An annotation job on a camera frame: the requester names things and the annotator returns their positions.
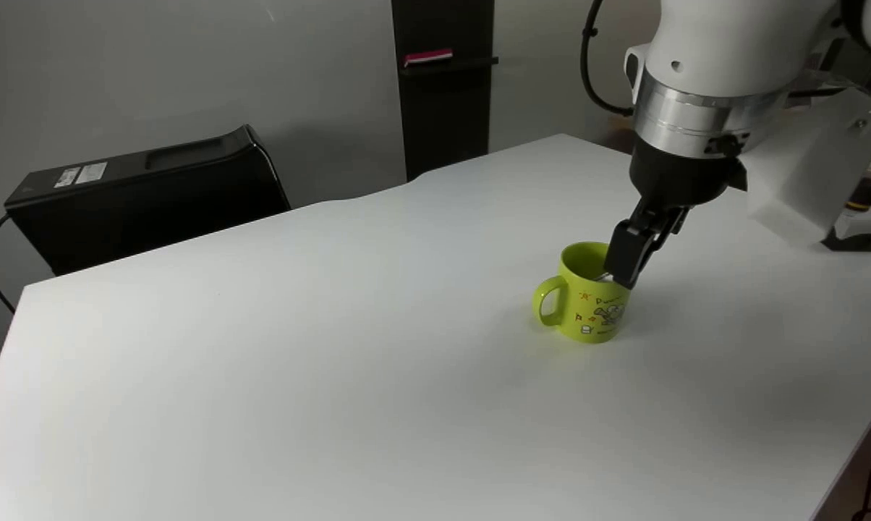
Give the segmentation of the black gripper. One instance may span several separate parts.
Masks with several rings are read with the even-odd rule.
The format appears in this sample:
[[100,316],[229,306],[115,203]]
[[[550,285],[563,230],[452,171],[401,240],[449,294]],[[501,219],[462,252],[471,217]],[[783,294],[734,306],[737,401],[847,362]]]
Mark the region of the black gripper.
[[635,142],[628,177],[638,190],[631,219],[614,229],[605,271],[625,288],[638,281],[651,252],[682,229],[692,209],[717,200],[727,187],[747,187],[747,168],[730,159],[686,159]]

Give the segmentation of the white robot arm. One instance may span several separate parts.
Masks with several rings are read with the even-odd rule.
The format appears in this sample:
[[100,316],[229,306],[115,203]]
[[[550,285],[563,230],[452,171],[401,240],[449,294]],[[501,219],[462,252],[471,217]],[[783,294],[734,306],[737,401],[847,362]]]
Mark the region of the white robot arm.
[[787,240],[840,233],[871,171],[871,0],[659,0],[625,71],[635,204],[611,233],[615,284],[730,187]]

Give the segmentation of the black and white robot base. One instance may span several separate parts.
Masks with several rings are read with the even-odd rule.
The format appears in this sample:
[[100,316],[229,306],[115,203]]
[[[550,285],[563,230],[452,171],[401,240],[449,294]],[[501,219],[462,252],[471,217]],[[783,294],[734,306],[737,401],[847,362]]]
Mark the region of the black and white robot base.
[[845,209],[826,229],[825,245],[829,252],[871,252],[871,209]]

